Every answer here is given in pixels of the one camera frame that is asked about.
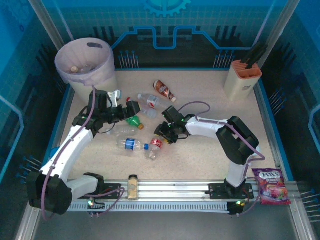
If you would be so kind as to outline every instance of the trash bin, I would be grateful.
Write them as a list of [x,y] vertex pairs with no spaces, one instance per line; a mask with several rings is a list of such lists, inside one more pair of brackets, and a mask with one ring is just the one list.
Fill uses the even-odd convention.
[[115,60],[108,43],[97,38],[69,42],[55,56],[55,67],[66,84],[87,105],[92,86],[113,92],[118,89]]

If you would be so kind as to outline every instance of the beige table surface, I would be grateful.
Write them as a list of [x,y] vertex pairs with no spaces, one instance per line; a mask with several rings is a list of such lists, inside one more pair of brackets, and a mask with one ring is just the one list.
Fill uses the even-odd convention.
[[[166,83],[177,97],[174,106],[178,109],[191,101],[204,101],[211,105],[211,111],[201,115],[202,118],[224,120],[238,116],[256,135],[259,146],[266,160],[253,162],[254,168],[274,168],[275,163],[266,136],[255,94],[239,102],[227,99],[223,85],[227,78],[226,71],[117,71],[118,87],[122,90],[120,104],[125,104],[127,97],[136,100],[139,93],[160,96],[152,87],[155,80]],[[77,94],[64,129],[62,141],[66,138],[72,121],[85,106]],[[206,109],[205,105],[193,104],[181,113],[196,114]],[[156,119],[148,119],[139,113],[145,128],[135,138],[149,143],[156,127],[165,119],[158,112]],[[216,139],[203,136],[190,136],[176,144],[166,144],[155,161],[146,159],[144,152],[128,152],[117,148],[116,137],[97,134],[93,141],[83,150],[71,173],[70,179],[76,179],[86,172],[103,175],[109,180],[124,180],[136,174],[140,180],[223,180],[228,172],[229,159]]]

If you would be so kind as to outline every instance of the glass panel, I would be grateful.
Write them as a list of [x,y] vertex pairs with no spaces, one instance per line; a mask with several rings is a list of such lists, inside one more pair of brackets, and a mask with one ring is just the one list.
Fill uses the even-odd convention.
[[[28,201],[25,178],[41,165],[65,86],[29,2],[1,1],[0,11],[0,239],[14,239]],[[40,163],[29,166],[30,156]]]
[[[320,2],[301,0],[262,68],[263,84],[310,220],[320,221]],[[314,222],[320,236],[320,225]]]
[[44,4],[66,43],[88,37],[108,42],[118,69],[227,69],[254,43],[267,40],[286,2],[45,0]]

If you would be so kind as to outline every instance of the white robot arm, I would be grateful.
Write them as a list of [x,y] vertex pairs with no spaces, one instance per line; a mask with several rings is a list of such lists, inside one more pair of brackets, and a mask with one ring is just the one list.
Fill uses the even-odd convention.
[[225,179],[225,191],[230,198],[241,191],[246,181],[246,174],[250,159],[255,153],[227,126],[233,126],[254,149],[258,148],[259,141],[248,127],[233,116],[229,120],[213,120],[187,115],[184,117],[173,106],[162,113],[168,122],[163,122],[155,130],[155,134],[164,137],[169,144],[176,143],[179,139],[199,135],[218,139],[224,152],[230,159],[229,171]]
[[[28,175],[26,186],[29,204],[32,207],[41,208],[42,189],[50,172],[45,191],[45,209],[52,213],[64,214],[72,201],[86,194],[100,194],[105,190],[103,189],[103,176],[94,173],[85,173],[81,178],[69,182],[67,180],[81,152],[94,139],[104,123],[116,124],[133,117],[140,111],[137,102],[127,102],[127,107],[123,108],[117,104],[119,99],[121,99],[121,91],[119,90],[113,93],[96,90],[94,104],[92,102],[93,94],[90,95],[89,106],[85,107],[74,119],[73,127],[71,127],[67,138],[52,159],[39,172],[31,172]],[[94,108],[90,120],[75,136],[75,133],[80,130],[89,118],[92,106]]]

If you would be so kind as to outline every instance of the purple snack bag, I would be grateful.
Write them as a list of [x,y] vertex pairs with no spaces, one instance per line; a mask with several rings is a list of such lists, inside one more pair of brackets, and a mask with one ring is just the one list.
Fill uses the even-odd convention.
[[256,168],[252,169],[260,185],[261,204],[289,205],[288,190],[280,169]]

